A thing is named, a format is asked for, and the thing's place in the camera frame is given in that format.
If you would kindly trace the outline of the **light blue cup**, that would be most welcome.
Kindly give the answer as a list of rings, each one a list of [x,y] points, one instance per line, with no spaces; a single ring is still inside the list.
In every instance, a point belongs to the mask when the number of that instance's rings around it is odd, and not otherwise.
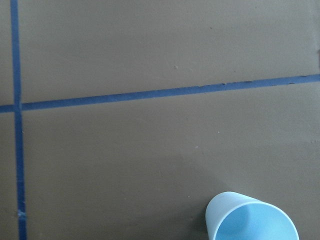
[[[298,240],[298,231],[280,208],[232,191],[213,197],[205,211],[210,240]]]

